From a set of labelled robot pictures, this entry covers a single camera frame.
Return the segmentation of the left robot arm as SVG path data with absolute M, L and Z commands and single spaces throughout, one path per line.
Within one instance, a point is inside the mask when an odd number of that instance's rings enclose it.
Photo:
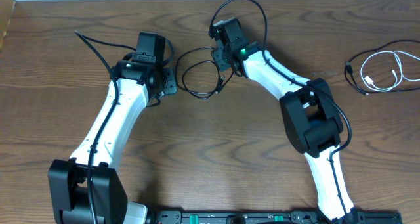
M 68 160 L 55 159 L 48 172 L 56 223 L 149 223 L 144 204 L 131 202 L 118 170 L 140 113 L 177 92 L 173 56 L 165 37 L 141 32 L 137 45 L 114 67 L 105 65 L 111 82 L 106 100 L 83 142 Z

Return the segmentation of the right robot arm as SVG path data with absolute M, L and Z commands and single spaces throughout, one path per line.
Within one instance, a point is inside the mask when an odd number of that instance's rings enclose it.
M 250 43 L 237 18 L 212 24 L 209 36 L 216 41 L 213 60 L 256 81 L 280 103 L 285 132 L 294 149 L 309 164 L 318 194 L 318 208 L 330 223 L 357 223 L 340 162 L 341 110 L 328 84 L 293 73 L 257 43 Z

